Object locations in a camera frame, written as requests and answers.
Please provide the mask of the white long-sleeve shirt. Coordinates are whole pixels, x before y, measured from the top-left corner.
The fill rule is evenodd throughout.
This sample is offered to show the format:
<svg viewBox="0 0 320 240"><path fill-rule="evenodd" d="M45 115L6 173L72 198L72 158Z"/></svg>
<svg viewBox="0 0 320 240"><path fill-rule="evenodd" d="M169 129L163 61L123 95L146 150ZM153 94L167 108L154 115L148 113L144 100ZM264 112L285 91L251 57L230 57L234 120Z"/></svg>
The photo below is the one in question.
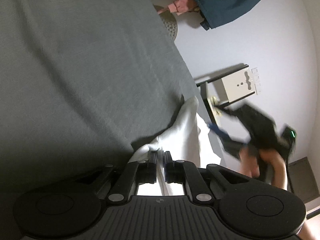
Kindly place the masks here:
<svg viewBox="0 0 320 240"><path fill-rule="evenodd" d="M210 129L197 114L198 106L197 98L189 98L180 108L173 125L133 154L129 162L147 161L152 151L156 152L158 160L157 181L154 184L139 185L138 195L184 195L182 184L168 184L164 181L163 153L166 151L170 152L173 160L190 161L200 168L205 168L208 164L221 163L221 158L214 153L209 140Z"/></svg>

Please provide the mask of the yellow cloth on chair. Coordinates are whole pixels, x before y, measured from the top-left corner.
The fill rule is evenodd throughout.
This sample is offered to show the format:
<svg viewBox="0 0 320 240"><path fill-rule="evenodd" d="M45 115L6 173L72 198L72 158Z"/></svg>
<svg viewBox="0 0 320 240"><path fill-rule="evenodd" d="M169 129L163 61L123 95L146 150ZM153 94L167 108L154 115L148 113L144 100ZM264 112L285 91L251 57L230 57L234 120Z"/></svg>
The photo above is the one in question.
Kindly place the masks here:
<svg viewBox="0 0 320 240"><path fill-rule="evenodd" d="M212 96L212 97L210 97L209 100L210 100L210 103L211 103L211 106L212 106L213 116L221 117L222 116L222 112L218 108L219 102L218 102L217 98L215 96Z"/></svg>

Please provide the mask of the dark grey door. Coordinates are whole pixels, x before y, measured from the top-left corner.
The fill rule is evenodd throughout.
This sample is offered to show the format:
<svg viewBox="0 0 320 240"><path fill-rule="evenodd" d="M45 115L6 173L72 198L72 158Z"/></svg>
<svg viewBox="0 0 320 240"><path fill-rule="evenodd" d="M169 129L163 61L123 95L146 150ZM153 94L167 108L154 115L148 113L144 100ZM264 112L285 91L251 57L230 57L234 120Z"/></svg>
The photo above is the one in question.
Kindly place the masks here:
<svg viewBox="0 0 320 240"><path fill-rule="evenodd" d="M289 176L293 193L304 203L319 197L319 189L307 157L289 164Z"/></svg>

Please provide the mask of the grey bed sheet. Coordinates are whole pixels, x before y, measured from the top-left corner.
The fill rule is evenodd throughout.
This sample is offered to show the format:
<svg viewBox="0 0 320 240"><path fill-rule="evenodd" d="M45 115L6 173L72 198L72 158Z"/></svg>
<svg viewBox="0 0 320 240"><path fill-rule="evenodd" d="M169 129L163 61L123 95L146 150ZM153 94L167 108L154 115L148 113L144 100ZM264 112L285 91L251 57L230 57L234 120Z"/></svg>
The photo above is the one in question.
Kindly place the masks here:
<svg viewBox="0 0 320 240"><path fill-rule="evenodd" d="M149 0L1 0L1 239L21 192L123 165L199 94Z"/></svg>

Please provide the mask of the pink hanging cloth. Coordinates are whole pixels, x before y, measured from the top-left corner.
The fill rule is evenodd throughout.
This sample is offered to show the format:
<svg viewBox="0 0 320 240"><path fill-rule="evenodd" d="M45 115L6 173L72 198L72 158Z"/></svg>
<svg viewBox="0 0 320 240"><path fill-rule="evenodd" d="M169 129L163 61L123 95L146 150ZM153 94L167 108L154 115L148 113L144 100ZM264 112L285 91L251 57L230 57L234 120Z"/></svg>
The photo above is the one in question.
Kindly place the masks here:
<svg viewBox="0 0 320 240"><path fill-rule="evenodd" d="M195 0L176 0L168 5L169 11L177 15L192 11L196 7L198 7L198 5Z"/></svg>

